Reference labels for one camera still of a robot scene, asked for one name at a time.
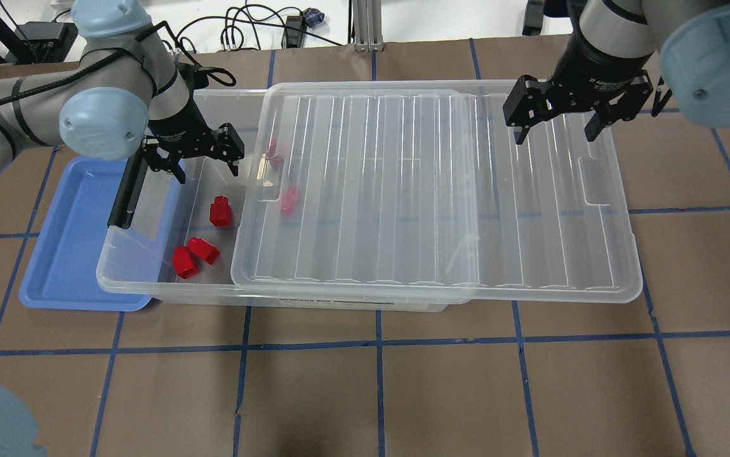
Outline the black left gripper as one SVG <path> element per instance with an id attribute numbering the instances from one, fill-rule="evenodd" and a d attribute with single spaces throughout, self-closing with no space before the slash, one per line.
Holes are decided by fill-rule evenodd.
<path id="1" fill-rule="evenodd" d="M 245 158 L 245 144 L 239 133 L 231 123 L 210 128 L 195 101 L 189 100 L 171 117 L 149 121 L 149 129 L 150 139 L 142 143 L 140 154 L 151 171 L 167 171 L 185 185 L 186 173 L 180 160 L 209 158 L 226 164 L 232 176 L 239 176 L 239 163 Z"/>

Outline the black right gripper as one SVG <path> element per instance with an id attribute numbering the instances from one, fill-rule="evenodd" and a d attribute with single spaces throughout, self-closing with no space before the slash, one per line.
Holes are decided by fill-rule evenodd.
<path id="1" fill-rule="evenodd" d="M 524 144 L 537 124 L 565 114 L 594 112 L 585 126 L 588 142 L 618 121 L 632 121 L 653 92 L 644 70 L 649 57 L 606 54 L 574 32 L 548 80 L 524 74 L 507 96 L 503 115 L 515 144 Z"/>

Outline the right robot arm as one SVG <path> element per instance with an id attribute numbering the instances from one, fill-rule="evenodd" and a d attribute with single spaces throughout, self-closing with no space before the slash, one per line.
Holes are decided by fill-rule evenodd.
<path id="1" fill-rule="evenodd" d="M 585 136 L 631 121 L 653 97 L 657 116 L 674 98 L 708 128 L 730 128 L 730 1 L 545 1 L 572 34 L 553 75 L 518 78 L 503 106 L 521 145 L 539 123 L 591 112 Z"/>

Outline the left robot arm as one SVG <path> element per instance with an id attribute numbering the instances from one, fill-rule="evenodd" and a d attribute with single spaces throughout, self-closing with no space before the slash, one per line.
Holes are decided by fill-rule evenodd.
<path id="1" fill-rule="evenodd" d="M 0 80 L 0 176 L 24 151 L 66 145 L 86 158 L 129 159 L 184 173 L 208 157 L 238 174 L 245 145 L 231 124 L 211 128 L 194 99 L 225 69 L 175 62 L 138 1 L 77 1 L 71 17 L 86 40 L 77 70 Z"/>

